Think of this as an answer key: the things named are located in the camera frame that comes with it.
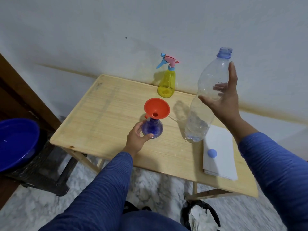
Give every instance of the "blue glass bottle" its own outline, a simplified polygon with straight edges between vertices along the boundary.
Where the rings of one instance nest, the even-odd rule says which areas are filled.
[[[153,134],[152,139],[157,138],[163,132],[163,124],[158,119],[150,118],[142,125],[142,133],[144,135]]]

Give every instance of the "white paper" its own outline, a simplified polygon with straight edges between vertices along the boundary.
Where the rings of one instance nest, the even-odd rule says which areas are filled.
[[[233,137],[221,127],[211,126],[203,140],[203,170],[205,173],[237,180],[237,172],[233,154]],[[208,156],[208,150],[215,149],[217,156]]]

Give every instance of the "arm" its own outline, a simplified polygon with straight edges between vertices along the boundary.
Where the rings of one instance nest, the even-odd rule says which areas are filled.
[[[229,83],[215,86],[219,100],[199,96],[229,129],[265,196],[290,230],[308,228],[308,163],[244,121],[238,108],[237,75],[229,64]]]
[[[238,148],[262,191],[289,230],[308,229],[308,163],[263,133]]]
[[[40,231],[119,229],[133,168],[133,157],[152,137],[152,134],[140,137],[143,123],[134,126],[122,152],[103,168],[64,213],[57,215]]]

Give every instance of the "black bag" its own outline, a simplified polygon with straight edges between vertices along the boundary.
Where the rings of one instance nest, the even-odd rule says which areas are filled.
[[[220,227],[220,221],[219,221],[219,217],[217,215],[217,213],[215,212],[215,210],[208,204],[205,203],[201,200],[196,200],[196,201],[189,201],[186,203],[186,207],[182,208],[181,211],[181,223],[182,225],[184,225],[188,230],[191,231],[191,227],[190,227],[190,223],[189,223],[189,214],[190,214],[190,210],[198,205],[199,207],[203,208],[206,210],[209,210],[211,212],[211,215],[213,216],[215,222],[217,223],[218,227]]]

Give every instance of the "marble floor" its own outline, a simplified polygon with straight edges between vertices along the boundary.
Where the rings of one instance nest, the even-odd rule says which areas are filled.
[[[58,169],[60,173],[70,157],[57,149],[54,158],[62,161]],[[52,159],[48,166],[54,167]],[[44,173],[55,177],[48,172],[48,167]],[[70,190],[63,197],[19,186],[0,211],[0,230],[37,231],[63,212],[94,178],[94,172],[78,163],[67,182]],[[208,189],[210,187],[198,185],[198,191]],[[192,182],[134,168],[127,200],[138,208],[149,206],[153,211],[180,222],[180,211],[185,203],[184,192],[192,192]],[[222,230],[287,230],[260,190],[259,198],[230,196],[206,199],[205,202],[216,210]]]

